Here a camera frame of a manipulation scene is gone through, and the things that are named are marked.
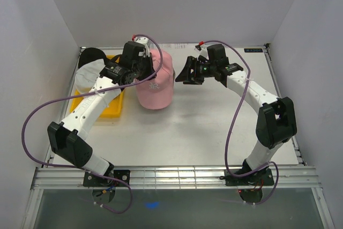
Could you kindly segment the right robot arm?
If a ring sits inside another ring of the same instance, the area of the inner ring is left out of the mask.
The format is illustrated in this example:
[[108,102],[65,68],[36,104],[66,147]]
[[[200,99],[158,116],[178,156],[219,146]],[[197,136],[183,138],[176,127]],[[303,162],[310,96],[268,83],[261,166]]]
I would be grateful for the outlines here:
[[228,46],[226,43],[209,43],[207,48],[203,48],[203,42],[196,45],[199,56],[189,56],[175,80],[183,84],[201,85],[206,78],[214,78],[240,96],[229,135],[244,102],[256,112],[257,143],[243,161],[242,168],[236,172],[227,168],[224,176],[225,180],[243,180],[247,184],[255,184],[271,164],[275,153],[297,133],[294,103],[289,97],[280,98],[253,81],[248,64],[242,67],[237,63],[230,63],[225,50]]

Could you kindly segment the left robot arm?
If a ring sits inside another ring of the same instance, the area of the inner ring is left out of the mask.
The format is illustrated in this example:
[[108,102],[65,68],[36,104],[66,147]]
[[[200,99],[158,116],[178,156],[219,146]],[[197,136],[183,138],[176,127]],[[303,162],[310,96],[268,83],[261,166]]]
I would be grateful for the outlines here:
[[139,37],[124,45],[123,52],[108,59],[98,48],[82,51],[79,68],[97,61],[104,65],[97,75],[88,96],[60,123],[48,126],[48,137],[54,154],[81,168],[95,173],[95,179],[107,186],[114,179],[111,163],[97,156],[86,143],[87,135],[110,102],[122,93],[124,85],[143,80],[153,72],[153,61],[148,48],[148,38]]

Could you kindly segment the pink cap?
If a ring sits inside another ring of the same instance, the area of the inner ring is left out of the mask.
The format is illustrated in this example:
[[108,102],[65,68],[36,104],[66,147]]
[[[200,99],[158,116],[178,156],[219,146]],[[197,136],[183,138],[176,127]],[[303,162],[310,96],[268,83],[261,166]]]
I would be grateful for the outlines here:
[[146,109],[158,110],[169,106],[173,99],[173,60],[169,53],[162,50],[162,66],[154,79],[136,85],[139,103]]

